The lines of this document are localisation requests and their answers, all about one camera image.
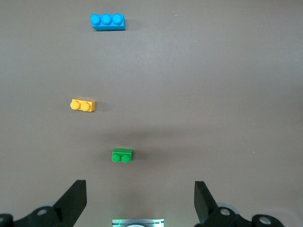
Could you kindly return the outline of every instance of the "metal bolt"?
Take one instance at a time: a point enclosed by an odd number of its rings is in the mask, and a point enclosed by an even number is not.
[[[270,225],[271,224],[271,221],[268,218],[266,218],[266,217],[260,217],[259,221],[261,223],[263,223],[264,225]]]
[[[229,210],[223,208],[220,210],[221,214],[225,215],[225,216],[229,216],[231,213],[229,212]]]
[[[37,215],[38,215],[38,216],[41,216],[41,215],[46,214],[46,212],[47,212],[47,210],[45,210],[45,209],[39,210],[39,211],[37,212]]]

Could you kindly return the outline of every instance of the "yellow lego brick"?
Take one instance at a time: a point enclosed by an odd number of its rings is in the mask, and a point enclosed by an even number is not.
[[[83,100],[83,99],[72,99],[71,100],[71,109],[73,110],[82,110],[87,112],[92,112],[95,110],[95,101]]]

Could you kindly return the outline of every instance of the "green lego brick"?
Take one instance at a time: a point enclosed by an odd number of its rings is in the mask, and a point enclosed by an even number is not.
[[[128,163],[132,160],[133,150],[124,148],[115,148],[112,153],[112,161]]]

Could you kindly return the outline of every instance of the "black bracket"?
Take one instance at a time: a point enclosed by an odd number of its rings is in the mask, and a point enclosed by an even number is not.
[[[0,227],[73,227],[86,202],[86,182],[77,180],[52,207],[40,207],[17,221],[0,214]]]
[[[250,222],[227,207],[218,207],[203,181],[195,182],[195,209],[200,221],[195,227],[284,227],[269,215],[257,214]]]

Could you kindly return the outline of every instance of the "gray surface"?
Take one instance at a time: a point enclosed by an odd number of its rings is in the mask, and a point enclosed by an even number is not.
[[[95,32],[92,13],[123,13]],[[86,179],[76,227],[191,227],[194,181],[303,225],[303,1],[2,1],[0,213]],[[73,111],[73,98],[97,101]],[[113,148],[134,161],[111,162]]]

